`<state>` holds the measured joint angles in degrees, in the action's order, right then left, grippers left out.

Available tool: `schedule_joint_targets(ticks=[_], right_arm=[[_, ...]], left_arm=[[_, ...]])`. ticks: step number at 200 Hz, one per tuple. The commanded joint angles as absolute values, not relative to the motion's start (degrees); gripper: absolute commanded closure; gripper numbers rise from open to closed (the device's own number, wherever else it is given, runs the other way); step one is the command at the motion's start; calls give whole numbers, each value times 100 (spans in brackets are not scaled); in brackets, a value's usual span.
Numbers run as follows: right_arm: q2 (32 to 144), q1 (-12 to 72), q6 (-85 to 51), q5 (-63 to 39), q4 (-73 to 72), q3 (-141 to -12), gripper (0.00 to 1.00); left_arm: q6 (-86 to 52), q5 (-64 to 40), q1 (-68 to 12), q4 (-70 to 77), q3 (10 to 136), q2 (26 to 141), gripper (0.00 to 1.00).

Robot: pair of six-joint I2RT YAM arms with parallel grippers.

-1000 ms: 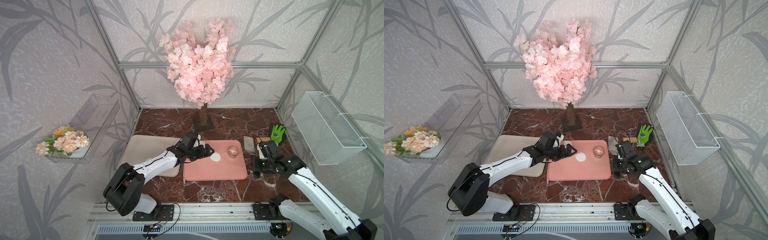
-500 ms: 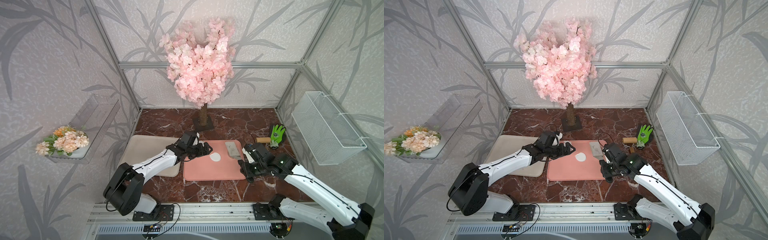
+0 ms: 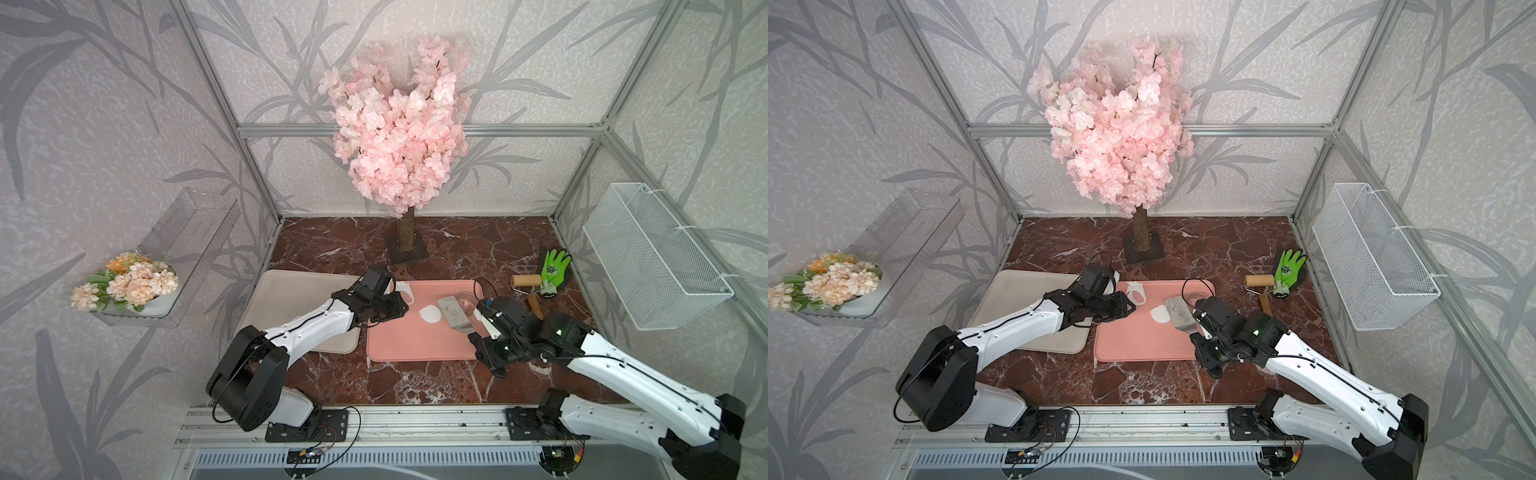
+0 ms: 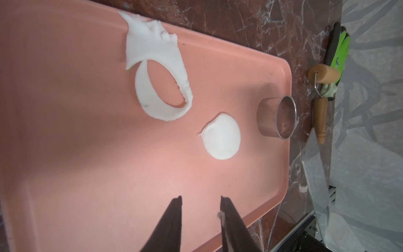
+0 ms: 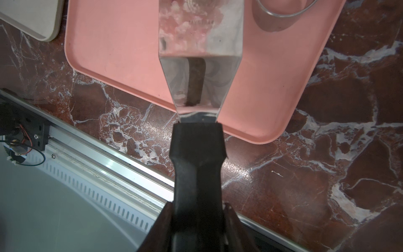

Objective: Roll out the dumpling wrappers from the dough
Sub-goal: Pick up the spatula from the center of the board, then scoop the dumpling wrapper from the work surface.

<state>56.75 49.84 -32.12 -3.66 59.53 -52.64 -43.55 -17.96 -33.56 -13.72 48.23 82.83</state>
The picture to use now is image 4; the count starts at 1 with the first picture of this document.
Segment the round cut dumpling wrapper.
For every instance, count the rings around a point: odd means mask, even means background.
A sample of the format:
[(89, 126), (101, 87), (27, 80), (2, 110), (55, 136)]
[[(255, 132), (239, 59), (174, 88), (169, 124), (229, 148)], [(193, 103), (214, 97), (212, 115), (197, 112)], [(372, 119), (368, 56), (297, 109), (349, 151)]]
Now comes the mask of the round cut dumpling wrapper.
[(230, 159), (240, 149), (240, 128), (236, 120), (227, 113), (218, 114), (198, 135), (207, 153), (215, 159)]

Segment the wooden rolling pin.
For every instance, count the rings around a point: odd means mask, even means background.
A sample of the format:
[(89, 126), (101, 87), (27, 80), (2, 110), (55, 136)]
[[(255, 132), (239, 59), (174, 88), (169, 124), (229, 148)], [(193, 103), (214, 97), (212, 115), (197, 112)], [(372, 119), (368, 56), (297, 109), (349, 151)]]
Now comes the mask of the wooden rolling pin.
[(318, 94), (318, 98), (314, 99), (313, 102), (313, 127), (316, 132), (316, 137), (318, 144), (322, 145), (325, 143), (326, 138), (326, 118), (327, 118), (327, 107), (328, 98), (326, 98), (325, 92), (322, 94), (318, 89), (319, 85), (328, 85), (336, 83), (340, 78), (340, 72), (336, 68), (332, 68), (325, 64), (317, 64), (307, 71), (307, 78), (310, 82), (314, 84), (314, 88)]

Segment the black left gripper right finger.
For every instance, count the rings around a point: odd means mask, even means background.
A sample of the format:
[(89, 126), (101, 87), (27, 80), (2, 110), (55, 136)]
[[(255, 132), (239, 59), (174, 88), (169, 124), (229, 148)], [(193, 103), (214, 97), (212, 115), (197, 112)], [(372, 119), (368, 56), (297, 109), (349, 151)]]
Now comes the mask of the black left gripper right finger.
[(261, 252), (230, 198), (221, 197), (218, 218), (223, 252)]

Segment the pink silicone mat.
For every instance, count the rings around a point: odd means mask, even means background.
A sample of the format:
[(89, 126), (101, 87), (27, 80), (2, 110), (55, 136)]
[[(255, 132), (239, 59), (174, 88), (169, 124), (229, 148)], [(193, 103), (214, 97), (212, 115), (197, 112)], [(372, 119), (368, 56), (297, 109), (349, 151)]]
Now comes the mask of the pink silicone mat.
[[(13, 252), (138, 252), (181, 196), (184, 252), (220, 244), (220, 198), (246, 225), (288, 187), (287, 140), (263, 136), (264, 98), (291, 93), (282, 58), (170, 24), (193, 104), (147, 115), (126, 70), (128, 24), (90, 1), (1, 1), (1, 208)], [(240, 128), (218, 160), (198, 135), (218, 114)]]

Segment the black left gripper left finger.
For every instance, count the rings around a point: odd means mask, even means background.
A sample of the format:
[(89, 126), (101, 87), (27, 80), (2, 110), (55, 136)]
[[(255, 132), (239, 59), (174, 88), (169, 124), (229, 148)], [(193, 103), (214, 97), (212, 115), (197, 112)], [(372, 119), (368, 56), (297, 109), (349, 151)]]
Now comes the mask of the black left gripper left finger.
[(171, 200), (141, 252), (179, 252), (182, 235), (182, 197)]

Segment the white dough ball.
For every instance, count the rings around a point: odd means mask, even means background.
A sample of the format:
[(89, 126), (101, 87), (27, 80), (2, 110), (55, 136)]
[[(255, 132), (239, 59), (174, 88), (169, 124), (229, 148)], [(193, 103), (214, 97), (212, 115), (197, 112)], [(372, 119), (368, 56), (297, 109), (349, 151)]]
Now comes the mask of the white dough ball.
[[(135, 91), (146, 114), (162, 121), (174, 121), (192, 107), (193, 93), (188, 74), (178, 48), (176, 34), (170, 34), (160, 21), (148, 21), (143, 16), (118, 11), (128, 24), (126, 38), (126, 70), (140, 64), (135, 74)], [(165, 103), (155, 91), (149, 74), (148, 61), (161, 64), (174, 78), (185, 105), (175, 108)]]

